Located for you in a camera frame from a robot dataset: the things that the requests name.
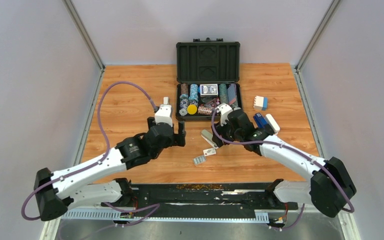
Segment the small white stapler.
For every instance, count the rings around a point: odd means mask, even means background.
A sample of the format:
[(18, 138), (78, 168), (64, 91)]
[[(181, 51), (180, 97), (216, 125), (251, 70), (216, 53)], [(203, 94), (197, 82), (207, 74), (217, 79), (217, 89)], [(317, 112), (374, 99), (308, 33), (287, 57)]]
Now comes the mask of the small white stapler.
[(164, 104), (164, 105), (169, 105), (169, 104), (170, 104), (170, 98), (169, 98), (168, 96), (165, 96), (165, 97), (163, 98), (163, 104)]

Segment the grey green white stapler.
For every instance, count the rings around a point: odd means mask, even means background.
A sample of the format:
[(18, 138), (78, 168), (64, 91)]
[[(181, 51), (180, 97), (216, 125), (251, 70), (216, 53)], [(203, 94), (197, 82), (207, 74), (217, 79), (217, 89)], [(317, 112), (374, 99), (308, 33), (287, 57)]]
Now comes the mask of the grey green white stapler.
[(211, 132), (209, 132), (206, 129), (203, 129), (200, 134), (201, 134), (201, 137), (205, 141), (207, 141), (211, 145), (212, 148), (214, 148), (214, 149), (219, 148), (218, 145), (213, 141), (213, 134)]

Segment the grey staple strip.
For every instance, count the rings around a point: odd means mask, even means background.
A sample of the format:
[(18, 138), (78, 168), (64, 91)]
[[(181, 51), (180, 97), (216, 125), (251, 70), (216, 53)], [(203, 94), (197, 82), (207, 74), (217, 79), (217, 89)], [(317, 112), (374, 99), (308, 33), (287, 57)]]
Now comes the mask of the grey staple strip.
[(199, 164), (206, 162), (207, 159), (206, 159), (205, 155), (201, 155), (201, 156), (195, 157), (192, 161), (193, 161), (194, 165), (199, 165)]

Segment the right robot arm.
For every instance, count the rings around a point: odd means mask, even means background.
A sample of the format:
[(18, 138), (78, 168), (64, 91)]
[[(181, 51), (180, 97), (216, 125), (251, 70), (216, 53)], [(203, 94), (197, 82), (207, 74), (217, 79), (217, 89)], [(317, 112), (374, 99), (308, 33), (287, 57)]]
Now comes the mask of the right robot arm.
[(300, 150), (280, 139), (275, 130), (255, 127), (241, 108), (233, 109), (228, 104), (219, 105), (211, 120), (212, 138), (218, 147), (243, 146), (249, 152), (277, 161), (306, 180), (273, 182), (265, 195), (270, 208), (278, 209), (288, 202), (311, 204), (330, 218), (340, 211), (355, 212), (351, 199), (357, 189), (339, 158), (325, 159)]

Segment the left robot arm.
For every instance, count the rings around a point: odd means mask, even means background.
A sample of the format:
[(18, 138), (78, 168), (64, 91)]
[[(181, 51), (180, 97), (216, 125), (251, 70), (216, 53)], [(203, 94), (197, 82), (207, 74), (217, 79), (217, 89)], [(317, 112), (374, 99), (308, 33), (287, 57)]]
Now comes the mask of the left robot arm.
[(154, 117), (147, 121), (147, 132), (124, 139), (100, 156), (63, 170), (51, 171), (47, 167), (38, 170), (33, 187), (38, 218), (50, 221), (71, 209), (106, 202), (129, 206), (133, 193), (128, 180), (114, 179), (102, 184), (95, 181), (147, 164), (164, 149), (186, 144), (183, 121), (178, 122), (177, 133), (171, 125), (157, 123)]

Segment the blue stapler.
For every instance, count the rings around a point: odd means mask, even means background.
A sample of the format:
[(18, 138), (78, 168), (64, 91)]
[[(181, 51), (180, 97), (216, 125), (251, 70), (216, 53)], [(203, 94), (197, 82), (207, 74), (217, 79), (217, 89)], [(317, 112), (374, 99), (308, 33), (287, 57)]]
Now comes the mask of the blue stapler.
[(268, 125), (268, 122), (266, 121), (266, 119), (263, 117), (261, 113), (254, 114), (253, 119), (256, 125), (258, 126), (258, 128), (265, 128), (265, 126)]

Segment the yellow dealer chip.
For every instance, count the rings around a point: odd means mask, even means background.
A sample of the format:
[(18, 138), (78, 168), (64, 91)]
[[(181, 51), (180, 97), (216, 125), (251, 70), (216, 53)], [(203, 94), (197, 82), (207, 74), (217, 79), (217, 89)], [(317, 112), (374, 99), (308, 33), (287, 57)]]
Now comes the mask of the yellow dealer chip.
[(194, 115), (194, 114), (196, 114), (198, 112), (198, 107), (197, 107), (197, 105), (195, 105), (195, 104), (190, 104), (190, 105), (188, 105), (188, 107), (187, 107), (187, 113), (189, 114), (189, 115)]

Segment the white blue toy block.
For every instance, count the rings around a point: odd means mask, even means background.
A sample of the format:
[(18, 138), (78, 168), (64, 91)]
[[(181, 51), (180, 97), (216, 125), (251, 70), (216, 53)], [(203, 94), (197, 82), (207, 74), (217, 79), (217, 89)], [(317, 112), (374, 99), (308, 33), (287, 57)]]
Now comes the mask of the white blue toy block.
[(268, 98), (264, 96), (255, 96), (253, 108), (258, 111), (266, 111), (268, 108)]

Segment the blue playing card deck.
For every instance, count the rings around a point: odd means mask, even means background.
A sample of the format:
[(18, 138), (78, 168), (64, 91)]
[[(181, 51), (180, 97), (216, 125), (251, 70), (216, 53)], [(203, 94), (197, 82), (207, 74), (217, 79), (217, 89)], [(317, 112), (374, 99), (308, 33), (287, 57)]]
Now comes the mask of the blue playing card deck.
[(199, 93), (201, 97), (216, 97), (219, 95), (218, 84), (200, 84)]

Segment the black poker chip case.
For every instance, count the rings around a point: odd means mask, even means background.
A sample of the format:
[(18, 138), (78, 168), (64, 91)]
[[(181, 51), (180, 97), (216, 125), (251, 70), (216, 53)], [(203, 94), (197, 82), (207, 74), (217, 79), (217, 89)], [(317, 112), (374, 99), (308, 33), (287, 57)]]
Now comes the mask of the black poker chip case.
[(222, 38), (211, 40), (207, 38), (193, 41), (183, 41), (176, 44), (176, 110), (175, 116), (179, 121), (209, 121), (210, 115), (185, 114), (181, 115), (183, 100), (182, 86), (190, 90), (192, 84), (225, 84), (228, 89), (235, 85), (236, 102), (243, 107), (240, 81), (240, 49), (238, 41), (224, 41)]

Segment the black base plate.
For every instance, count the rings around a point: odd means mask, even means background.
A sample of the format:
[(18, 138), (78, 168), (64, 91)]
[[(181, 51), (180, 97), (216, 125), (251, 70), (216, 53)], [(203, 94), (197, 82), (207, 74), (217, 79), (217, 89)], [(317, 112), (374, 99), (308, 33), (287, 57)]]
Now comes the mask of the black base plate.
[(268, 183), (132, 184), (127, 196), (113, 202), (118, 208), (159, 204), (155, 218), (251, 219), (256, 210), (298, 210), (297, 203), (274, 203), (265, 193)]

